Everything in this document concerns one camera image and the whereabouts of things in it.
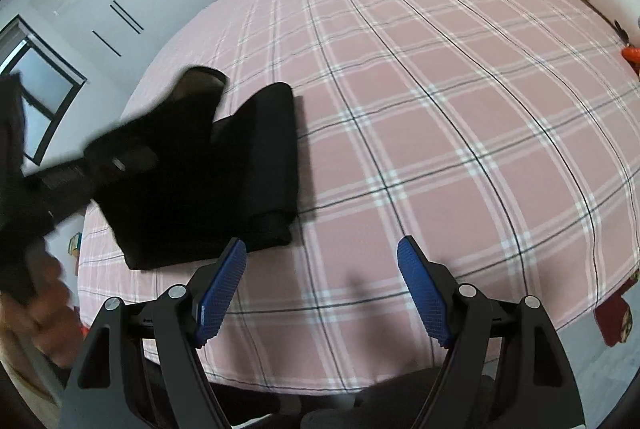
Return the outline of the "person left hand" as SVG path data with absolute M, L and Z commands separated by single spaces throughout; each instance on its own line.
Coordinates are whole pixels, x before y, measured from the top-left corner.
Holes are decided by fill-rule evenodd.
M 70 291 L 61 279 L 58 259 L 44 251 L 34 264 L 42 281 L 26 307 L 9 295 L 1 295 L 1 360 L 23 376 L 32 375 L 32 365 L 20 337 L 28 339 L 60 368 L 73 365 L 84 341 L 78 316 L 70 308 Z

